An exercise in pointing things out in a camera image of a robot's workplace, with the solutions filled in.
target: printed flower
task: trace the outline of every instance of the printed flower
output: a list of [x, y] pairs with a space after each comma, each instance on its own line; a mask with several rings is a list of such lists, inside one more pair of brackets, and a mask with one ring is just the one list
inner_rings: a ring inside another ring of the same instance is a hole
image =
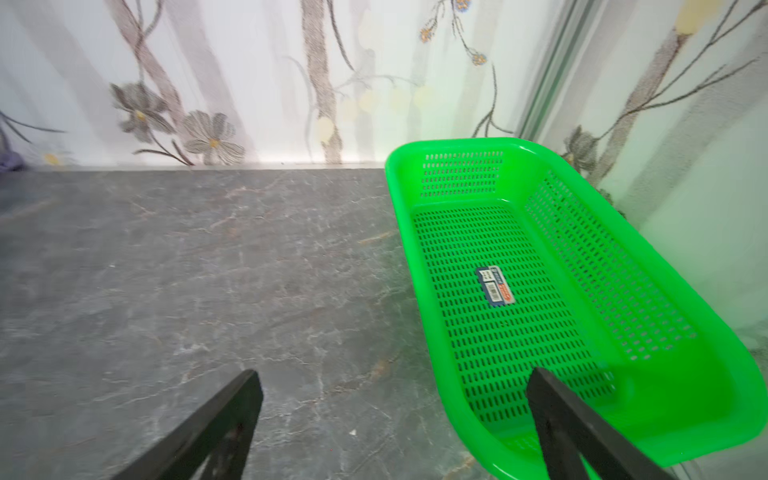
[[118, 87], [110, 85], [114, 106], [129, 115], [120, 122], [120, 128], [126, 133], [133, 133], [139, 141], [151, 144], [151, 130], [172, 134], [174, 128], [161, 115], [168, 109], [162, 98], [151, 92], [143, 84], [126, 84]]
[[478, 67], [488, 61], [485, 55], [475, 50], [474, 48], [467, 48], [467, 53], [469, 53], [469, 57], [471, 58], [472, 63]]
[[203, 154], [204, 164], [234, 165], [243, 161], [245, 148], [226, 141], [235, 135], [235, 127], [225, 114], [215, 114], [211, 119], [207, 113], [195, 110], [184, 119], [184, 127], [194, 137], [184, 143], [184, 148], [191, 154]]
[[72, 152], [64, 149], [59, 143], [41, 142], [29, 145], [27, 159], [30, 164], [61, 167], [76, 164]]
[[472, 3], [472, 0], [455, 0], [454, 6], [457, 11], [466, 12], [470, 3]]
[[597, 138], [589, 132], [583, 131], [579, 125], [565, 139], [566, 151], [562, 157], [577, 172], [590, 172], [598, 161], [597, 145]]
[[435, 30], [432, 28], [422, 28], [420, 33], [422, 34], [422, 43], [432, 40], [432, 37], [435, 36]]

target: painted branch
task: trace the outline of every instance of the painted branch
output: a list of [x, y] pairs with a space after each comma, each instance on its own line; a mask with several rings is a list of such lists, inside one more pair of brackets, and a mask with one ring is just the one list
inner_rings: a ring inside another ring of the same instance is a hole
[[[503, 0], [487, 0], [478, 2], [477, 6], [472, 6], [472, 8], [476, 9], [473, 14], [476, 15], [476, 27], [472, 33], [470, 45], [478, 51], [483, 53], [491, 51], [502, 16], [503, 3]], [[487, 65], [475, 67], [474, 65], [464, 64], [463, 67], [466, 69], [466, 72], [464, 74], [462, 91], [458, 97], [456, 111], [474, 113], [477, 111], [478, 105], [484, 104], [484, 102], [480, 101], [480, 95], [483, 93], [484, 86], [486, 85], [485, 79], [490, 72]], [[453, 138], [466, 136], [467, 132], [472, 129], [473, 118], [475, 116], [472, 114], [456, 115], [453, 119], [451, 136]]]
[[342, 141], [336, 126], [336, 95], [328, 72], [328, 52], [323, 31], [324, 0], [301, 0], [301, 29], [304, 34], [307, 72], [315, 89], [318, 118], [326, 117], [333, 122], [333, 135], [323, 143], [326, 163], [340, 164]]
[[19, 115], [24, 115], [24, 118], [30, 120], [34, 125], [47, 124], [45, 116], [38, 109], [33, 97], [22, 86], [22, 83], [16, 80], [12, 71], [2, 64], [0, 64], [0, 84], [3, 84], [3, 88], [16, 97], [19, 100], [18, 104], [25, 109], [25, 111], [19, 112]]
[[341, 34], [339, 33], [339, 26], [336, 24], [336, 14], [333, 11], [333, 0], [328, 1], [328, 13], [331, 17], [331, 27], [333, 28], [333, 34], [336, 36], [336, 44], [339, 46], [339, 53], [344, 58], [344, 63], [349, 67], [351, 71], [355, 71], [352, 66], [352, 62], [349, 61], [349, 57], [346, 56], [346, 49], [344, 48], [344, 42], [341, 40]]
[[[760, 56], [766, 41], [768, 17], [763, 19], [750, 42], [732, 57], [726, 69]], [[667, 132], [653, 157], [616, 204], [634, 226], [641, 228], [688, 176], [710, 144], [765, 97], [768, 92], [765, 78], [768, 78], [768, 59], [761, 58], [695, 97], [686, 114]]]
[[147, 47], [147, 42], [142, 42], [142, 45], [139, 45], [137, 48], [137, 43], [141, 39], [141, 32], [133, 16], [133, 13], [128, 8], [128, 5], [126, 5], [124, 0], [104, 1], [109, 8], [112, 19], [118, 26], [123, 39], [125, 39], [128, 45], [131, 46], [132, 51], [134, 49], [137, 50], [137, 61], [141, 63], [141, 66], [150, 76], [155, 85], [157, 85], [160, 96], [168, 105], [170, 119], [173, 121], [179, 137], [182, 141], [190, 140], [191, 137], [182, 123], [184, 121], [184, 107], [181, 105], [181, 97], [179, 96], [179, 92], [176, 90], [173, 83], [171, 83], [165, 69], [160, 65], [160, 62], [157, 61], [157, 59]]
[[493, 113], [493, 111], [489, 111], [489, 112], [488, 112], [487, 114], [485, 114], [485, 116], [484, 116], [484, 117], [483, 117], [483, 118], [480, 120], [480, 122], [478, 123], [478, 126], [477, 126], [477, 127], [475, 127], [475, 131], [474, 131], [474, 132], [472, 132], [472, 138], [477, 138], [477, 136], [478, 136], [478, 133], [480, 133], [480, 128], [481, 128], [483, 125], [485, 125], [485, 122], [488, 122], [488, 121], [490, 121], [490, 120], [491, 120], [491, 113]]
[[[620, 117], [641, 106], [654, 95], [654, 92], [658, 89], [659, 84], [664, 79], [664, 75], [669, 70], [672, 61], [677, 57], [677, 54], [685, 44], [688, 36], [689, 35], [679, 35], [674, 28], [670, 31], [659, 49], [656, 50], [653, 60], [651, 60], [650, 65], [648, 65], [648, 68], [640, 78], [637, 86], [627, 99], [624, 110], [622, 110], [619, 115]], [[608, 145], [605, 148], [605, 152], [600, 156], [598, 164], [593, 171], [587, 176], [587, 180], [590, 184], [597, 186], [614, 166], [621, 149], [624, 148], [624, 144], [627, 143], [627, 138], [629, 137], [629, 133], [632, 130], [638, 115], [639, 112], [629, 114], [617, 122], [611, 132], [611, 136], [608, 138]]]

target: tree trunk pattern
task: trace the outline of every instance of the tree trunk pattern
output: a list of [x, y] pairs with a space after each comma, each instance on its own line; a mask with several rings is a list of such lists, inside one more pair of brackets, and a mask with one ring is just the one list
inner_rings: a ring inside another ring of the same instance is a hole
[[327, 117], [333, 122], [333, 135], [323, 143], [326, 163], [341, 163], [342, 141], [336, 126], [336, 95], [328, 73], [328, 52], [323, 31], [325, 0], [301, 0], [301, 30], [304, 34], [307, 72], [315, 89], [318, 118]]
[[[683, 47], [688, 37], [689, 35], [678, 34], [675, 29], [672, 28], [659, 49], [656, 50], [653, 60], [650, 62], [650, 65], [648, 65], [643, 76], [637, 82], [637, 86], [627, 99], [627, 104], [624, 106], [624, 110], [619, 114], [619, 117], [633, 108], [639, 107], [654, 95], [664, 79], [664, 75], [667, 74], [670, 65], [672, 65], [672, 61], [677, 57], [677, 54], [680, 52], [680, 49]], [[642, 112], [628, 115], [618, 122], [611, 132], [611, 136], [608, 138], [608, 145], [600, 156], [598, 164], [587, 176], [587, 180], [590, 184], [597, 186], [614, 166], [621, 153], [621, 149], [624, 148], [624, 144], [627, 143], [629, 133], [640, 113]]]
[[205, 35], [200, 0], [172, 0], [166, 2], [165, 6], [170, 24], [179, 39], [181, 51], [192, 68], [210, 114], [225, 114], [235, 127], [235, 141], [246, 149], [251, 161], [258, 161], [253, 142], [245, 130], [240, 114], [237, 113], [219, 61]]
[[[134, 20], [133, 13], [124, 0], [104, 1], [107, 3], [109, 12], [112, 15], [114, 23], [118, 26], [120, 34], [131, 47], [131, 52], [134, 52], [139, 39], [139, 27]], [[147, 42], [144, 42], [139, 48], [137, 61], [141, 63], [141, 66], [150, 76], [154, 84], [157, 85], [160, 96], [168, 105], [170, 119], [174, 122], [174, 126], [181, 141], [185, 142], [191, 140], [191, 136], [187, 132], [187, 129], [184, 128], [184, 107], [181, 106], [179, 92], [170, 82], [170, 78], [160, 65], [160, 62], [157, 61], [147, 47]]]

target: perforated basket side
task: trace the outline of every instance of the perforated basket side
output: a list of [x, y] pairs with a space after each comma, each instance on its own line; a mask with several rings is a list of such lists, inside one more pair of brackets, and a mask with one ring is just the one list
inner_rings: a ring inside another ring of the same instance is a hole
[[502, 151], [427, 154], [421, 197], [493, 194], [503, 162]]
[[552, 172], [525, 209], [630, 361], [697, 338], [670, 299]]
[[[504, 205], [434, 204], [414, 216], [442, 321], [468, 404], [492, 431], [530, 419], [525, 385], [534, 366], [582, 398], [608, 401], [612, 375], [581, 338], [528, 235]], [[475, 269], [498, 265], [516, 303], [490, 306]]]

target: yellow flower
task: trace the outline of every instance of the yellow flower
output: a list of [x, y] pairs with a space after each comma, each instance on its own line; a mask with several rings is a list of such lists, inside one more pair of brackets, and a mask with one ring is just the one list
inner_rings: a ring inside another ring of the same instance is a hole
[[469, 8], [470, 3], [471, 3], [471, 0], [456, 0], [455, 2], [456, 10], [460, 12], [466, 12], [467, 8]]
[[720, 11], [721, 0], [686, 0], [677, 19], [675, 30], [680, 35], [693, 35]]
[[431, 28], [422, 28], [421, 30], [422, 34], [422, 43], [426, 43], [432, 39], [433, 36], [435, 36], [435, 31]]
[[321, 143], [327, 144], [333, 133], [336, 131], [336, 125], [328, 117], [320, 117], [316, 122], [316, 135], [317, 140]]
[[483, 65], [487, 61], [488, 61], [488, 59], [482, 53], [479, 53], [479, 52], [472, 53], [472, 63], [473, 64], [475, 64], [477, 66], [480, 66], [480, 65]]
[[61, 165], [61, 160], [55, 154], [43, 154], [43, 160], [49, 165]]

